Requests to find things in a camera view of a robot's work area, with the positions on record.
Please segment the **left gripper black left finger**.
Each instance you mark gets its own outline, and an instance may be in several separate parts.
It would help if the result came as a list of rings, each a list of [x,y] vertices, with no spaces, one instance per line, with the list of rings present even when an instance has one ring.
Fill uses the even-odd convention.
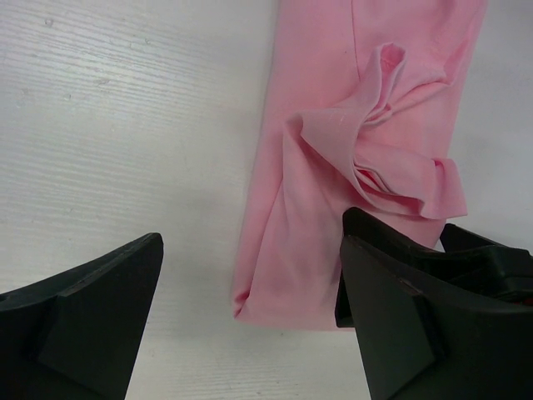
[[[163,259],[148,233],[1,296],[3,399],[124,399]]]

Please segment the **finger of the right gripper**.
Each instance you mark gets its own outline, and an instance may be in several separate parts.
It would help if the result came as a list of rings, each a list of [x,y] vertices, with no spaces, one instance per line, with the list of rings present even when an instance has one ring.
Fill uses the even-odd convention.
[[[447,282],[508,303],[532,303],[532,255],[447,223],[440,236]]]
[[[343,238],[355,238],[389,258],[438,277],[441,254],[414,242],[371,214],[353,207],[342,216]],[[339,328],[359,328],[361,317],[384,318],[418,323],[432,329],[431,311],[422,299],[402,294],[388,280],[389,271],[380,265],[363,265],[360,259],[341,261],[341,276],[336,297],[335,319]]]

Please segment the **pink t shirt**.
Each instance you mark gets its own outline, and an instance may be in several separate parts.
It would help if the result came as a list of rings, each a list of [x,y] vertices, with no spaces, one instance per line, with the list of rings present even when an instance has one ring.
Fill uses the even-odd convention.
[[[484,1],[282,1],[234,318],[332,330],[342,216],[432,247],[466,214],[448,150]]]

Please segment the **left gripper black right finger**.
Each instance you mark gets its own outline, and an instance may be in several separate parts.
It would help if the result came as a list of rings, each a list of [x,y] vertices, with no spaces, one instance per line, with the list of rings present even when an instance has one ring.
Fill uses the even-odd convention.
[[[529,399],[532,310],[347,237],[342,277],[374,399]]]

